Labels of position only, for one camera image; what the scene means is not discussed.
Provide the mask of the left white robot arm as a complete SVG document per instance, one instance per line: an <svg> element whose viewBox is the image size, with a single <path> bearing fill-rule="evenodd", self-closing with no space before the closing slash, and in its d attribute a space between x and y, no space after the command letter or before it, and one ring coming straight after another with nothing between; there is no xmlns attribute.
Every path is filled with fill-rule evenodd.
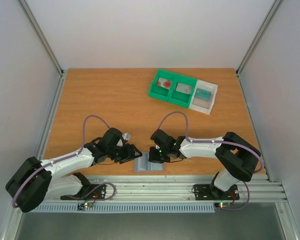
<svg viewBox="0 0 300 240"><path fill-rule="evenodd" d="M136 146L128 143L129 138L128 133L112 127L74 152L47 160L34 156L26 159L5 187L12 206L26 213L46 200L105 199L105 185L90 183L79 170L100 165L108 158L122 164L141 157Z"/></svg>

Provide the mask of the red circle card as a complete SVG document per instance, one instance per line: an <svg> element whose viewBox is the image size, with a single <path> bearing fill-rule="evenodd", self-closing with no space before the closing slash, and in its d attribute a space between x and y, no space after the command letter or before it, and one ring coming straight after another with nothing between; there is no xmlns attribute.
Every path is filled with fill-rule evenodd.
<svg viewBox="0 0 300 240"><path fill-rule="evenodd" d="M160 77L156 83L157 86L169 90L172 86L172 80Z"/></svg>

